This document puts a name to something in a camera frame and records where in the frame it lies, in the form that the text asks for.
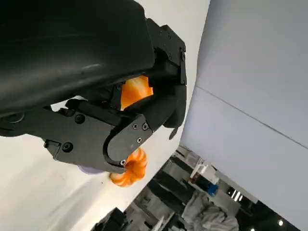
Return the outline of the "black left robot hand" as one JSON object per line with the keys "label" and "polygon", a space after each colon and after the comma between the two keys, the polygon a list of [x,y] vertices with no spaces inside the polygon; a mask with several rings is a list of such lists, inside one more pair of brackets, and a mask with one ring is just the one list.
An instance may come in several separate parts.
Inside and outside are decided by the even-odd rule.
{"label": "black left robot hand", "polygon": [[123,173],[187,100],[184,41],[133,0],[0,3],[0,134],[57,161]]}

